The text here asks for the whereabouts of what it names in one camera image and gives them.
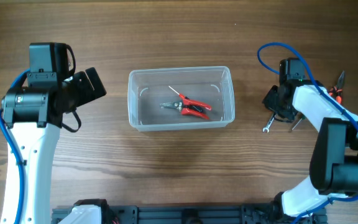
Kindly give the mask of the orange black long-nose pliers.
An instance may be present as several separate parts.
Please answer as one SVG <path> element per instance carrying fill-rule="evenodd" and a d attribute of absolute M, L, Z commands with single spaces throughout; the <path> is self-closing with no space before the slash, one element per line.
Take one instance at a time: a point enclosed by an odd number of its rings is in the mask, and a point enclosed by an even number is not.
<path fill-rule="evenodd" d="M 333 97 L 340 105 L 342 104 L 342 92 L 344 86 L 345 71 L 342 71 L 337 83 L 329 91 L 329 96 Z"/>

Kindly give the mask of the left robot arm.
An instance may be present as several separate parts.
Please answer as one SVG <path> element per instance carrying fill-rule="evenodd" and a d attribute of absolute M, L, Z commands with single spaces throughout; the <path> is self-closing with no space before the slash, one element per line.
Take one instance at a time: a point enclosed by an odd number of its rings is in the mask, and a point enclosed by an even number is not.
<path fill-rule="evenodd" d="M 63 123 L 77 108 L 106 95 L 95 68 L 76 72 L 68 44 L 31 43 L 29 68 L 1 100 L 0 129 L 8 146 L 1 223 L 50 223 L 52 164 Z"/>

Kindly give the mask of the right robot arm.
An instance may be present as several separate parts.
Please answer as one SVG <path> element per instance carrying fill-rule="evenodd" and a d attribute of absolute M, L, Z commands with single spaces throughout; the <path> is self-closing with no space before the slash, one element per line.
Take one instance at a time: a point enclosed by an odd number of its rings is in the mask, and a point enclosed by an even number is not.
<path fill-rule="evenodd" d="M 291 123 L 304 116 L 318 131 L 308 177 L 271 204 L 269 218 L 276 222 L 301 221 L 324 202 L 358 195 L 358 115 L 305 72 L 300 59 L 281 60 L 279 84 L 262 101 L 272 111 L 272 121 Z"/>

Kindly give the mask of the clear plastic container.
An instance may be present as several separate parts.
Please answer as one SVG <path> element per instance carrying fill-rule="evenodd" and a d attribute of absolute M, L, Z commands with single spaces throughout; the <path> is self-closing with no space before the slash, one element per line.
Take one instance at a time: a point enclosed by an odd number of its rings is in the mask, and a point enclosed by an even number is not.
<path fill-rule="evenodd" d="M 129 123 L 138 131 L 222 128 L 235 119 L 225 66 L 134 70 L 127 102 Z"/>

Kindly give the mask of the red handled snips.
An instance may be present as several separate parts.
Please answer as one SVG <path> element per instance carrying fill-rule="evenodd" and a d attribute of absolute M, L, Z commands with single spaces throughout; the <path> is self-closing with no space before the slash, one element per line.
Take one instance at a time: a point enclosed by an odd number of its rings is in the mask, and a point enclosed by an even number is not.
<path fill-rule="evenodd" d="M 175 109 L 178 110 L 181 115 L 192 115 L 203 119 L 209 119 L 206 111 L 212 110 L 212 106 L 200 101 L 191 100 L 187 97 L 178 101 L 161 103 L 160 107 Z"/>

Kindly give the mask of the green handled screwdriver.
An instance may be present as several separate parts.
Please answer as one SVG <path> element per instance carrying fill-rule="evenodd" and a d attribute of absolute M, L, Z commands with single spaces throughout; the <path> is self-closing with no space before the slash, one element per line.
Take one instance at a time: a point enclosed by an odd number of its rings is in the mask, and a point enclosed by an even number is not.
<path fill-rule="evenodd" d="M 291 128 L 289 129 L 289 132 L 293 132 L 295 130 L 295 128 L 305 119 L 305 115 L 301 114 L 299 115 L 299 117 L 297 117 L 297 119 L 293 122 Z"/>

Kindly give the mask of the silver combination wrench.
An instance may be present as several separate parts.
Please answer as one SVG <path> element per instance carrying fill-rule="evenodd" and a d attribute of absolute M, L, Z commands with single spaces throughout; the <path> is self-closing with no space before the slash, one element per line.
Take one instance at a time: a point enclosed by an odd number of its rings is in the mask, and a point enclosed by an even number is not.
<path fill-rule="evenodd" d="M 266 126 L 262 129 L 263 133 L 269 133 L 270 132 L 270 127 L 271 127 L 272 123 L 275 121 L 275 115 L 276 115 L 276 113 L 273 113 L 271 115 L 271 117 L 268 120 Z"/>

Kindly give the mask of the red black screwdriver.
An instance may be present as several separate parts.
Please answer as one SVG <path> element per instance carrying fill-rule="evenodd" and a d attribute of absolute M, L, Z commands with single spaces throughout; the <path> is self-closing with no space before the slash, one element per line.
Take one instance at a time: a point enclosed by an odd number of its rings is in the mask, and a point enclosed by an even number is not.
<path fill-rule="evenodd" d="M 176 94 L 178 94 L 181 99 L 188 99 L 187 96 L 185 96 L 185 95 L 183 95 L 183 94 L 177 92 L 177 91 L 176 91 L 174 88 L 172 88 L 171 86 L 169 86 L 169 88 L 170 88 L 172 91 L 174 91 Z M 203 113 L 203 109 L 202 109 L 202 107 L 200 107 L 200 106 L 190 105 L 190 108 L 193 109 L 193 110 L 196 110 L 197 112 Z"/>

